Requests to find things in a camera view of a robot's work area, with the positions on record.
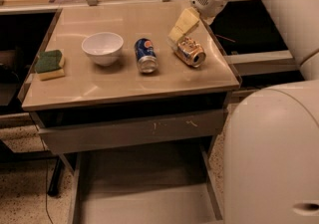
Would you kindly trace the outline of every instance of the sponge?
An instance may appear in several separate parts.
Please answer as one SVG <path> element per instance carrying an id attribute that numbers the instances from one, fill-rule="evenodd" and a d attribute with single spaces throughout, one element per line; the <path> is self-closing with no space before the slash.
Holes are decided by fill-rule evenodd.
<path id="1" fill-rule="evenodd" d="M 34 67 L 41 81 L 64 77 L 65 58 L 60 50 L 40 52 Z"/>
<path id="2" fill-rule="evenodd" d="M 193 7 L 184 9 L 168 34 L 170 46 L 176 49 L 178 43 L 194 31 L 198 25 L 199 13 Z"/>

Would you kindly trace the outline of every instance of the terrazzo floor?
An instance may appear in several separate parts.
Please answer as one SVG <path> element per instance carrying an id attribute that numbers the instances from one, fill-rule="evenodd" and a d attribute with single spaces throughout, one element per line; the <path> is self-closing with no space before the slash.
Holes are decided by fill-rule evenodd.
<path id="1" fill-rule="evenodd" d="M 43 150 L 44 145 L 27 113 L 1 115 L 0 137 L 14 152 Z M 224 132 L 216 139 L 210 164 L 216 185 L 223 193 L 222 153 Z M 0 164 L 0 224 L 68 223 L 72 175 L 64 169 L 59 194 L 47 195 L 56 160 L 33 160 Z"/>

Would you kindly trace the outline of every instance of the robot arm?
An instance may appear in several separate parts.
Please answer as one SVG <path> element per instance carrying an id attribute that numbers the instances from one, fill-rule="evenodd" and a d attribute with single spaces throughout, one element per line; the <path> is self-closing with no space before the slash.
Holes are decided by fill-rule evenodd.
<path id="1" fill-rule="evenodd" d="M 229 0 L 190 0 L 204 19 Z M 306 80 L 319 79 L 319 0 L 262 0 Z"/>

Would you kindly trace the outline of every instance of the blue can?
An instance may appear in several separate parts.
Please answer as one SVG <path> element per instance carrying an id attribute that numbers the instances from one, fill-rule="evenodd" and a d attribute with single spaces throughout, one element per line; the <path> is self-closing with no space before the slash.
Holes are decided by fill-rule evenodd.
<path id="1" fill-rule="evenodd" d="M 157 55 L 150 39 L 141 38 L 135 44 L 135 52 L 139 71 L 149 74 L 158 68 Z"/>

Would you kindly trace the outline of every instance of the green sponge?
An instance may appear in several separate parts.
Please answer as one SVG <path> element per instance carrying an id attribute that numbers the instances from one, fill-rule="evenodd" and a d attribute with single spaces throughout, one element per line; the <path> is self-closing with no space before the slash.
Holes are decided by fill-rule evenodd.
<path id="1" fill-rule="evenodd" d="M 49 80 L 64 76 L 64 56 L 60 50 L 40 52 L 34 67 L 40 80 Z"/>

